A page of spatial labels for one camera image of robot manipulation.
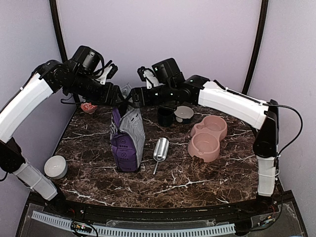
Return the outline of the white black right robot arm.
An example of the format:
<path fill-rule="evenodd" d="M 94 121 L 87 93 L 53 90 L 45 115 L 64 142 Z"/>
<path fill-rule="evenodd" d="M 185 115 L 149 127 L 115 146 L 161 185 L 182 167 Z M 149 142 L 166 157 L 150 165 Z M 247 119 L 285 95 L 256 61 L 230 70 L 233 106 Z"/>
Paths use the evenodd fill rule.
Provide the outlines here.
<path fill-rule="evenodd" d="M 127 100 L 136 108 L 161 105 L 166 102 L 188 102 L 231 115 L 257 131 L 253 151 L 258 160 L 259 183 L 252 210 L 263 214 L 271 206 L 278 160 L 283 150 L 278 149 L 279 108 L 277 101 L 255 99 L 224 87 L 216 80 L 193 75 L 185 79 L 175 59 L 169 58 L 140 67 L 138 75 L 145 87 L 133 88 Z"/>

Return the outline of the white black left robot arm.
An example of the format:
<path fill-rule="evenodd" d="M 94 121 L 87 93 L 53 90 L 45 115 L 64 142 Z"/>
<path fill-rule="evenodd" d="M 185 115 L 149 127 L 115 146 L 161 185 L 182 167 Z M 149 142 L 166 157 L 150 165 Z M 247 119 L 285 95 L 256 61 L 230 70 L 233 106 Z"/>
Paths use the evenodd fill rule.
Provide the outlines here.
<path fill-rule="evenodd" d="M 118 67 L 94 49 L 81 45 L 65 62 L 49 60 L 34 69 L 27 82 L 0 111 L 0 167 L 13 174 L 31 190 L 50 202 L 59 215 L 66 215 L 70 205 L 51 180 L 23 157 L 13 135 L 45 100 L 62 90 L 77 94 L 92 105 L 115 106 L 123 96 L 120 88 L 109 80 Z"/>

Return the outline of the purple pet food bag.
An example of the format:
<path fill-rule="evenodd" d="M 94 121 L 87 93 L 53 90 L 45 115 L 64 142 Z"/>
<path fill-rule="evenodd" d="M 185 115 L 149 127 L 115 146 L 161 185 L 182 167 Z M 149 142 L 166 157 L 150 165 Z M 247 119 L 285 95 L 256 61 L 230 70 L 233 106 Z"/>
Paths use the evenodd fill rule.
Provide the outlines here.
<path fill-rule="evenodd" d="M 119 108 L 113 108 L 110 142 L 119 171 L 138 171 L 143 157 L 145 138 L 140 109 L 128 106 L 126 113 L 122 116 L 119 113 Z"/>

